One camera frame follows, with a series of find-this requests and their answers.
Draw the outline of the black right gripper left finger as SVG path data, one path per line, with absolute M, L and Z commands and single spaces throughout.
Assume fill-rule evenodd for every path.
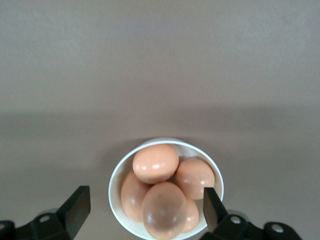
M 16 228 L 14 240 L 74 240 L 90 211 L 90 187 L 79 186 L 55 212 L 40 214 Z

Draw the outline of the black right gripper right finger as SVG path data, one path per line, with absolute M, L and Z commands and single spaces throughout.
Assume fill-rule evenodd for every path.
M 204 189 L 203 215 L 208 231 L 199 240 L 266 240 L 264 230 L 248 221 L 243 213 L 226 210 L 212 187 Z

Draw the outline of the brown egg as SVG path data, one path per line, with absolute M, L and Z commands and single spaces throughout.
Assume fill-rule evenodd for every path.
M 152 185 L 140 181 L 131 170 L 121 186 L 120 200 L 125 215 L 132 221 L 141 223 L 144 198 Z
M 199 222 L 199 210 L 196 205 L 196 202 L 193 199 L 187 198 L 187 213 L 186 213 L 186 220 L 181 233 L 188 233 L 192 231 Z
M 139 150 L 133 157 L 132 170 L 150 185 L 168 180 L 177 170 L 179 154 L 171 144 L 156 144 Z
M 171 182 L 150 188 L 142 202 L 142 222 L 146 231 L 157 240 L 178 236 L 187 219 L 187 199 Z
M 174 175 L 177 186 L 192 200 L 204 198 L 204 189 L 215 186 L 215 175 L 211 167 L 201 159 L 182 161 Z

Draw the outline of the white round bowl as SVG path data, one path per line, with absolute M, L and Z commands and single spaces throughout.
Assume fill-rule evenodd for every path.
M 125 214 L 121 204 L 121 188 L 126 175 L 132 170 L 132 163 L 135 153 L 153 145 L 170 144 L 178 152 L 180 161 L 189 158 L 199 158 L 206 162 L 212 169 L 215 176 L 214 189 L 220 200 L 224 199 L 225 185 L 220 169 L 215 161 L 200 148 L 183 140 L 171 137 L 158 137 L 149 139 L 136 148 L 129 151 L 116 165 L 109 180 L 108 199 L 113 215 L 117 221 L 131 234 L 143 240 L 156 240 L 146 230 L 142 223 L 135 222 Z

